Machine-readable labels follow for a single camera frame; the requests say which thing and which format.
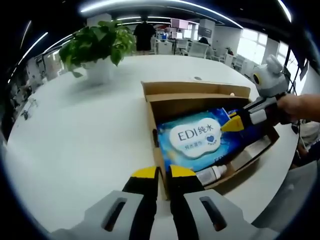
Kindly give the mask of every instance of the cardboard box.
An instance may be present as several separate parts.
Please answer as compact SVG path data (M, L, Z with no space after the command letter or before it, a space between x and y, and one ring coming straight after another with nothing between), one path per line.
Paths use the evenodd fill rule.
M166 170L162 152L159 148L157 125L183 116L204 112L211 108L239 109L250 102L250 88L244 86L198 82L142 82L141 84L147 105L153 158L155 164L161 169L165 187ZM205 188L214 188L257 161L279 138L273 127L266 126L266 128L268 128L266 133L271 140L271 144L266 149L237 171L233 169L231 164L226 164L227 172L223 178Z

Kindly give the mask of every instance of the person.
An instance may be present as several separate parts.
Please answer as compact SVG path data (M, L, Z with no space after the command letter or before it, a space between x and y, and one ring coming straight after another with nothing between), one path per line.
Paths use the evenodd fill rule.
M279 109L284 110L292 121L306 119L320 123L320 95L304 94L296 96L288 94L280 98L277 102ZM295 165L303 166L312 161L320 159L320 141L314 143L309 151L302 145L298 145L301 161L296 161Z
M210 46L208 39L206 39L204 36L200 38L200 40L198 41L201 44L207 44Z
M289 114L292 121L306 119L320 123L320 94L287 94L278 100L277 105Z
M156 35L156 30L147 23L148 17L142 16L142 23L138 24L134 30L136 38L136 50L140 55L148 55L151 50L151 38Z

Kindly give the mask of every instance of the white round table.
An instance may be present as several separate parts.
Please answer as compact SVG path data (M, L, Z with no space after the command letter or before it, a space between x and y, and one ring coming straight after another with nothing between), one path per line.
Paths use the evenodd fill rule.
M216 61L172 55L126 57L113 81L87 88L86 76L70 72L32 96L38 107L19 117L7 144L5 166L21 202L48 231L69 229L86 209L112 190L122 190L137 169L154 165L141 81L195 81L255 85ZM225 194L254 221L283 183L298 137L277 125L276 144L258 161L254 174Z

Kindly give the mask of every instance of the white wall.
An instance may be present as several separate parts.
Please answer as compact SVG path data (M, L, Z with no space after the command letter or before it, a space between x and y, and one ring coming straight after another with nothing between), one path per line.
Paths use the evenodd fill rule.
M215 35L215 22L214 21L210 21L208 19L200 19L200 27L206 28L206 29L210 29L212 31L211 37L207 37L208 43L212 45L213 43L213 39L214 39L214 35Z
M214 48L230 47L233 53L237 54L241 32L241 29L234 27L215 26L212 46Z
M273 40L271 38L268 38L268 40L266 42L265 52L264 52L261 64L265 64L266 63L266 60L269 57L269 55L272 54L274 56L277 56L279 45L280 45L279 42L277 42L277 41L275 41L275 40Z
M104 14L87 18L86 25L89 27L93 27L93 26L97 26L99 21L110 21L111 19L112 19L111 15L104 13Z
M304 79L297 82L296 91L298 95L301 88L301 94L320 94L320 75L310 65L308 65L308 71Z

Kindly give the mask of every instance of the wet wipes package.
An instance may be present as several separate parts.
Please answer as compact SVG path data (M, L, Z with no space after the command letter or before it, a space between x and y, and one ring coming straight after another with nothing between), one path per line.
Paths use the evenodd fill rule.
M243 148L238 132L222 132L229 116L223 108L159 124L158 141L166 171L179 165L195 172Z

